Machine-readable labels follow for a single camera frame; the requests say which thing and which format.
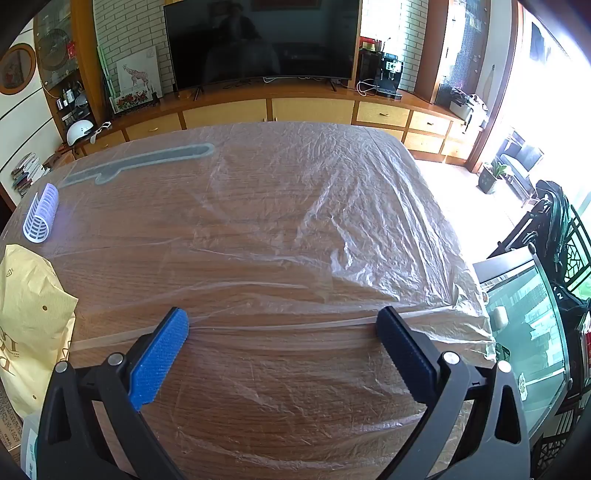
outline plant pot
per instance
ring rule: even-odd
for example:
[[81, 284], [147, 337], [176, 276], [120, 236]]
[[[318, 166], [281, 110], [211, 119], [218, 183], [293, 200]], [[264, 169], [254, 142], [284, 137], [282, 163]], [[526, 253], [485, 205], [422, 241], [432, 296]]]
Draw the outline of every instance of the plant pot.
[[493, 193], [495, 191], [497, 180], [498, 179], [492, 174], [492, 172], [484, 167], [478, 177], [478, 188], [486, 194]]

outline blue gripper pad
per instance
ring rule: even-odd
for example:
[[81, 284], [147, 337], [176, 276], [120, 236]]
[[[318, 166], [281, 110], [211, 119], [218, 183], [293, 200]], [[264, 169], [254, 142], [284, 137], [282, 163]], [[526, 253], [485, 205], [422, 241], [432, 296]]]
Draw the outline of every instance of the blue gripper pad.
[[411, 334], [410, 328], [392, 307], [379, 311], [376, 330], [388, 355], [400, 372], [414, 401], [432, 407], [437, 401], [436, 363], [439, 351], [427, 335]]
[[148, 348], [129, 373], [129, 400], [136, 411], [151, 403], [189, 335], [189, 318], [181, 309], [168, 313]]

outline wooden table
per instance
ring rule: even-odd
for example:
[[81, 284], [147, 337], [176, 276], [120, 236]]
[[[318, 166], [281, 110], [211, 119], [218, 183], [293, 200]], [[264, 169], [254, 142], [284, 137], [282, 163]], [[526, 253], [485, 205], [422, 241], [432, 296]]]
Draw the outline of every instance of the wooden table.
[[[61, 186], [117, 158], [203, 142], [215, 150], [199, 160]], [[189, 338], [142, 409], [188, 478], [375, 478], [423, 410], [375, 336], [378, 309], [449, 306], [457, 284], [478, 306], [476, 281], [414, 160], [375, 129], [273, 122], [177, 131], [91, 155], [45, 181], [60, 193], [48, 240], [22, 235], [31, 191], [2, 241], [46, 257], [80, 299], [75, 366], [127, 351], [171, 306], [189, 315]], [[448, 271], [450, 260], [464, 267]], [[445, 335], [457, 327], [463, 343], [447, 347], [466, 356], [488, 339], [485, 317], [467, 316], [467, 328], [433, 318], [417, 315], [413, 325]]]

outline white brick wall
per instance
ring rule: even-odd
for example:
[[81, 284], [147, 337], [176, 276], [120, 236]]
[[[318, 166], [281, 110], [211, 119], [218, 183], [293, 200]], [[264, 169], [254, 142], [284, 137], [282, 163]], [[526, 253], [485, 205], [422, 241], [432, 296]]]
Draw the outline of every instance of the white brick wall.
[[399, 88], [414, 91], [427, 26], [427, 0], [363, 0], [361, 35], [391, 39], [385, 51], [404, 62]]
[[163, 5], [164, 0], [94, 0], [96, 36], [117, 94], [117, 60], [152, 45], [158, 54], [162, 91], [173, 91]]

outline white tile floor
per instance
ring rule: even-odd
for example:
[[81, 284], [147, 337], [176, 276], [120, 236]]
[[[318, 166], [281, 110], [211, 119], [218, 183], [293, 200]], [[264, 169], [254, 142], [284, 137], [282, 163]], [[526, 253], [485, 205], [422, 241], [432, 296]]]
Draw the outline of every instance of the white tile floor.
[[521, 201], [511, 188], [500, 181], [496, 191], [484, 194], [478, 188], [478, 176], [464, 167], [417, 161], [423, 177], [443, 213], [460, 239], [466, 260], [484, 260], [496, 248], [498, 241], [513, 230], [524, 213]]

